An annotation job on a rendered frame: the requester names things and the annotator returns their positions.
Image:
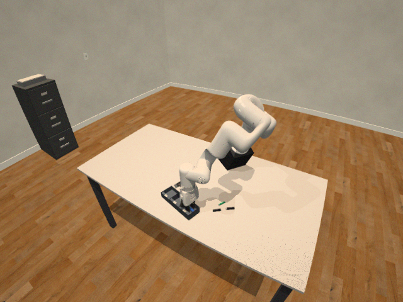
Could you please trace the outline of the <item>dark grey rack of three bins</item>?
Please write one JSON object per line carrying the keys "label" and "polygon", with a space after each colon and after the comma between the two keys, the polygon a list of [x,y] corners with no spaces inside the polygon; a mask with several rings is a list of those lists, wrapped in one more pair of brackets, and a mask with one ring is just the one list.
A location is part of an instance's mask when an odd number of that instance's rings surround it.
{"label": "dark grey rack of three bins", "polygon": [[[161,197],[164,198],[173,208],[181,213],[187,220],[192,219],[200,212],[200,207],[195,204],[194,211],[186,211],[185,207],[180,207],[179,191],[170,186],[161,192]],[[191,213],[192,212],[192,213]]]}

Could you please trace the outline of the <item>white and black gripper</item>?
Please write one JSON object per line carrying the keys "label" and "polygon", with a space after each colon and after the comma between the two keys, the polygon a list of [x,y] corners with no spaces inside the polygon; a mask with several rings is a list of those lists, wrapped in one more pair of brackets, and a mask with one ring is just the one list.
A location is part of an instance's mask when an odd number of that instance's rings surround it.
{"label": "white and black gripper", "polygon": [[[196,185],[196,183],[195,183]],[[182,194],[181,194],[182,193]],[[180,198],[180,207],[187,207],[185,208],[186,211],[190,212],[190,207],[195,208],[195,201],[199,198],[199,192],[198,192],[198,187],[194,188],[192,191],[183,191],[181,190],[179,193],[179,198]]]}

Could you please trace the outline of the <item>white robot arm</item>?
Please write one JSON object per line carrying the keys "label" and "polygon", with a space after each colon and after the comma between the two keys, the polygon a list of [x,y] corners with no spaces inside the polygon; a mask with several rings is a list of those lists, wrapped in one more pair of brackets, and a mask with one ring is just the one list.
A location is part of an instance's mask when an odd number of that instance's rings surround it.
{"label": "white robot arm", "polygon": [[196,168],[191,163],[180,165],[180,181],[174,185],[175,188],[192,191],[196,187],[195,183],[208,183],[216,159],[223,159],[230,149],[237,154],[247,153],[259,137],[268,138],[267,135],[271,135],[275,129],[276,120],[264,111],[262,102],[256,96],[246,94],[239,97],[234,103],[234,112],[243,121],[242,127],[233,121],[226,121],[209,147],[203,151]]}

